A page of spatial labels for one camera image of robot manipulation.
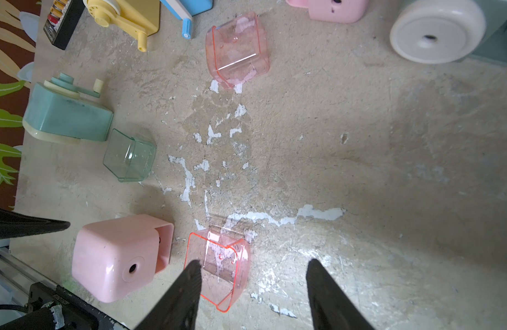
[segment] yellow knob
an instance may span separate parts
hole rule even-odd
[[[108,28],[110,25],[110,16],[107,15],[106,12],[103,10],[100,10],[99,8],[94,10],[93,15],[94,20],[98,25],[103,26],[104,28]]]

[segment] pink pencil sharpener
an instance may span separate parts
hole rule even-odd
[[[192,260],[200,261],[200,295],[226,313],[248,283],[250,258],[250,245],[244,238],[205,229],[189,235],[184,268]]]
[[[72,276],[103,303],[121,299],[167,267],[173,229],[146,214],[87,224],[75,240]]]
[[[268,72],[266,33],[257,14],[212,27],[206,35],[206,59],[211,76],[226,89]]]
[[[292,7],[309,9],[311,20],[355,23],[366,12],[369,0],[286,0]]]

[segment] black cable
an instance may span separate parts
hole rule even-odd
[[[28,313],[28,308],[19,305],[0,305],[0,310],[16,310],[18,312]]]

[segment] concrete floor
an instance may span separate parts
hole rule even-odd
[[[122,184],[102,165],[106,142],[26,135],[16,211],[72,227],[14,239],[12,253],[135,327],[181,272],[195,219],[222,226],[232,213],[279,221],[307,204],[343,208],[332,221],[237,223],[257,233],[248,287],[227,314],[201,300],[197,328],[311,329],[305,271],[316,257],[376,329],[507,329],[507,67],[402,59],[388,42],[398,5],[372,0],[361,21],[343,25],[311,21],[283,0],[215,0],[191,41],[162,7],[147,53],[85,14],[65,52],[39,33],[34,80],[65,72],[90,88],[105,79],[112,127],[150,135],[158,152],[155,175]],[[205,32],[249,10],[267,30],[270,71],[240,95],[215,93]],[[238,105],[247,112],[235,118]],[[211,145],[209,125],[222,134]],[[185,171],[169,156],[184,158],[194,176],[191,207],[179,198]],[[194,170],[203,160],[209,170]],[[150,285],[102,304],[72,280],[73,244],[84,224],[119,212],[174,222],[182,239]]]

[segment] blue handle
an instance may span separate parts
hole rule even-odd
[[[191,39],[191,31],[193,30],[192,22],[189,18],[184,18],[182,20],[182,36],[185,39]]]

